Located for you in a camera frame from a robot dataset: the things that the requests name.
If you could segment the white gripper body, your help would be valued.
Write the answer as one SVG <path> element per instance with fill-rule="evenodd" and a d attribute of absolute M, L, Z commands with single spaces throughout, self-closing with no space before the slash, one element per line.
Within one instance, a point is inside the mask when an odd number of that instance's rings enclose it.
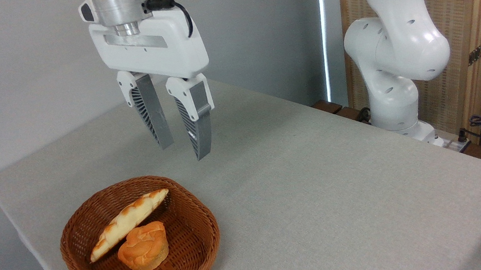
<path fill-rule="evenodd" d="M 118 36 L 112 28 L 89 25 L 91 39 L 109 68 L 185 79 L 209 65 L 199 31 L 194 26 L 188 37 L 189 25 L 182 11 L 156 11 L 138 27 L 137 35 Z"/>

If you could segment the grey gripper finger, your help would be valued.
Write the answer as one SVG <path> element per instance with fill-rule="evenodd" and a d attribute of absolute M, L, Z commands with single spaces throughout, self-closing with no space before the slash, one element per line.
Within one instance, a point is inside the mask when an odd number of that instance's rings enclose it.
<path fill-rule="evenodd" d="M 166 86 L 175 99 L 196 158 L 201 160 L 211 152 L 210 111 L 215 107 L 207 79 L 202 73 L 189 79 L 170 77 Z"/>
<path fill-rule="evenodd" d="M 117 81 L 129 107 L 137 110 L 145 126 L 164 150 L 173 137 L 149 74 L 119 71 Z"/>

